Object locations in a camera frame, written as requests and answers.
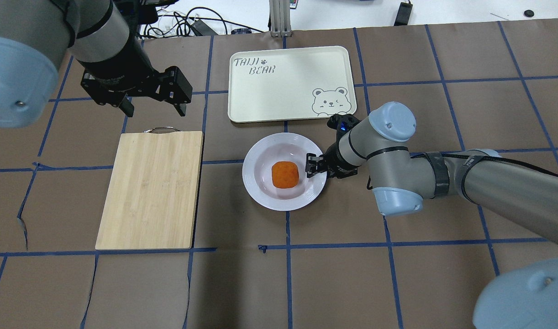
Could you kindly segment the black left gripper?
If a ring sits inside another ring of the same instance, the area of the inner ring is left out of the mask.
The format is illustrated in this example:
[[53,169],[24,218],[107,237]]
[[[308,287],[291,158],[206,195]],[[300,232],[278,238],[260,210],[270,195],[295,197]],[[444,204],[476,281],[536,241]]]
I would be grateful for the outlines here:
[[177,66],[170,66],[164,72],[154,69],[147,77],[139,79],[121,76],[102,80],[85,71],[80,85],[95,102],[118,106],[127,118],[132,118],[135,110],[127,96],[145,96],[167,102],[181,117],[186,116],[186,104],[193,98],[193,86]]

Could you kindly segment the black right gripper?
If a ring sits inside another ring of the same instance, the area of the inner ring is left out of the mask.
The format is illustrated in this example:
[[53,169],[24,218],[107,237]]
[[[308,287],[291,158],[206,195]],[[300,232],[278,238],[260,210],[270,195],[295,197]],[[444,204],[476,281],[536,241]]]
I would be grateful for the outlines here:
[[350,164],[340,152],[340,140],[360,123],[354,115],[334,114],[327,121],[327,127],[336,131],[336,140],[324,154],[306,154],[305,173],[308,179],[326,173],[327,178],[344,179],[358,174],[358,166]]

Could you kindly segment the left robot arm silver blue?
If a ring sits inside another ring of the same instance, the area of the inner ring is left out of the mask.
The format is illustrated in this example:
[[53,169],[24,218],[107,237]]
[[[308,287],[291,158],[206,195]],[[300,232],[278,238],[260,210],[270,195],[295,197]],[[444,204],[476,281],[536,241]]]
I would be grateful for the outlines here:
[[21,128],[42,115],[69,53],[84,68],[81,87],[99,106],[134,114],[129,98],[174,106],[193,87],[175,65],[157,71],[112,0],[0,0],[0,127]]

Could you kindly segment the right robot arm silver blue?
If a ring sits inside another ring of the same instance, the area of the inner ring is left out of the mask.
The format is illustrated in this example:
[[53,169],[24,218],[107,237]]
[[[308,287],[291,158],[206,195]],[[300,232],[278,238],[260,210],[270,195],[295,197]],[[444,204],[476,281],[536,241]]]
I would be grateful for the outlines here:
[[[335,114],[327,126],[336,141],[324,154],[307,154],[307,177],[341,179],[367,165],[367,188],[384,217],[419,212],[426,199],[459,195],[558,245],[557,174],[491,149],[411,156],[406,144],[416,119],[399,102],[385,103],[363,120]],[[473,325],[558,329],[558,258],[498,275],[480,294]]]

